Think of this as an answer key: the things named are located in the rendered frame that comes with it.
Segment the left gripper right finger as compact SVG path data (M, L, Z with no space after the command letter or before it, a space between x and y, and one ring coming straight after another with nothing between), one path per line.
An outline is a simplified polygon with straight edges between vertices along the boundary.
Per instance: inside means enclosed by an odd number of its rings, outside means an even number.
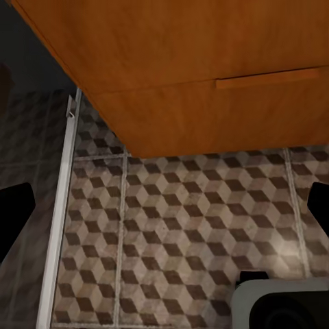
M329 236L329 185L314 182L310 189L307 206Z

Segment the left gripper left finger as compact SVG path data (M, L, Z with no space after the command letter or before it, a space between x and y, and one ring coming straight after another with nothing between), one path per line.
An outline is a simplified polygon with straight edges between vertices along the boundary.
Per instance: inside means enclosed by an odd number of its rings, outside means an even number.
M36 207L30 183L0 190L0 264Z

